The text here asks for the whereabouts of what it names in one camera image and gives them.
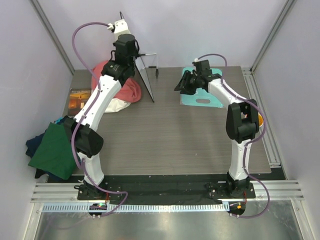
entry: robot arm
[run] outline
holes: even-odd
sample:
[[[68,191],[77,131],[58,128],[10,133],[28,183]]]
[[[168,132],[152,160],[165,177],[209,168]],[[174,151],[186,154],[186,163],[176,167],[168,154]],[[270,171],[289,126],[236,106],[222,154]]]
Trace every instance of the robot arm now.
[[[258,112],[251,105],[240,100],[245,98],[230,88],[224,80],[222,81],[221,75],[212,74],[208,60],[196,61],[192,64],[195,70],[185,71],[174,90],[180,91],[181,94],[193,95],[198,88],[203,88],[219,99],[227,109],[225,128],[232,144],[227,188],[231,196],[242,196],[243,191],[249,188],[250,184],[243,166],[245,165],[248,171],[251,144],[247,143],[254,139],[259,131]]]
[[[122,34],[131,34],[128,28],[128,24],[124,19],[120,19],[115,21],[114,24],[109,23],[108,29],[114,33],[115,39],[117,40],[118,37]]]
[[[75,133],[74,142],[79,159],[85,160],[85,170],[90,176],[90,179],[87,175],[84,177],[84,190],[94,198],[99,198],[103,193],[93,185],[98,186],[104,179],[99,155],[104,140],[96,130],[112,98],[126,80],[135,75],[135,59],[139,51],[137,40],[131,34],[119,35],[113,45],[114,59],[109,60],[103,67],[99,78],[100,85],[95,88],[83,109],[74,118],[64,121],[64,129],[69,140],[72,139],[78,123],[81,123]]]

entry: wooden table surface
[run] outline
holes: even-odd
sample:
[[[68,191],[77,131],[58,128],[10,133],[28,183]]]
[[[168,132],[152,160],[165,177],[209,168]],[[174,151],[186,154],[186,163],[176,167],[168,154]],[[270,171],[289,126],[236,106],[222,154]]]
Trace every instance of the wooden table surface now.
[[[236,92],[248,98],[242,70],[237,66],[219,67],[225,80]],[[181,67],[147,69],[155,103],[139,75],[135,80],[142,98],[117,113],[105,113],[97,132],[103,137],[100,152],[105,175],[171,175],[221,174],[229,170],[231,140],[225,125],[224,108],[180,105],[180,94],[174,91],[182,76]],[[90,88],[91,76],[77,70],[72,88]],[[68,111],[66,102],[65,114]],[[270,173],[262,141],[250,151],[249,171]]]

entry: red cloth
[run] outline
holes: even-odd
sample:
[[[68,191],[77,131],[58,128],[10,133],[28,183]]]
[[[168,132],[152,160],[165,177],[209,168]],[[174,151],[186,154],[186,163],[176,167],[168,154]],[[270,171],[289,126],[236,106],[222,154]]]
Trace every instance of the red cloth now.
[[[93,73],[100,78],[101,71],[104,68],[104,65],[108,61],[100,62],[93,69]],[[91,89],[94,90],[97,86],[97,81],[94,77],[91,78]],[[120,99],[129,103],[138,102],[141,99],[141,88],[140,85],[133,80],[131,77],[127,79],[121,90],[114,96],[114,99]]]

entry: white cloth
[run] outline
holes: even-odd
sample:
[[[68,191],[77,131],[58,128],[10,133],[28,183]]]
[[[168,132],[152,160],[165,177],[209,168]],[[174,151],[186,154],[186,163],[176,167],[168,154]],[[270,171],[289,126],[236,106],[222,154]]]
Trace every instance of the white cloth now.
[[[129,107],[131,102],[123,101],[118,98],[112,98],[110,104],[104,111],[105,113],[117,113],[122,109]]]

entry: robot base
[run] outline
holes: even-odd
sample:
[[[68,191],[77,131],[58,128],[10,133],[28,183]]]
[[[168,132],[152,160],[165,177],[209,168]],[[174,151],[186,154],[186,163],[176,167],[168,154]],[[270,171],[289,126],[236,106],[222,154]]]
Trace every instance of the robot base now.
[[[99,185],[100,188],[105,188],[105,182],[102,181]],[[87,183],[85,180],[83,180],[83,184],[74,186],[74,189],[79,190],[78,191],[78,200],[105,200],[106,199],[106,193],[103,191],[100,191],[95,186]]]
[[[249,177],[242,180],[234,180],[229,172],[226,174],[226,182],[207,183],[209,198],[217,199],[254,199],[256,198],[255,189],[250,183]]]

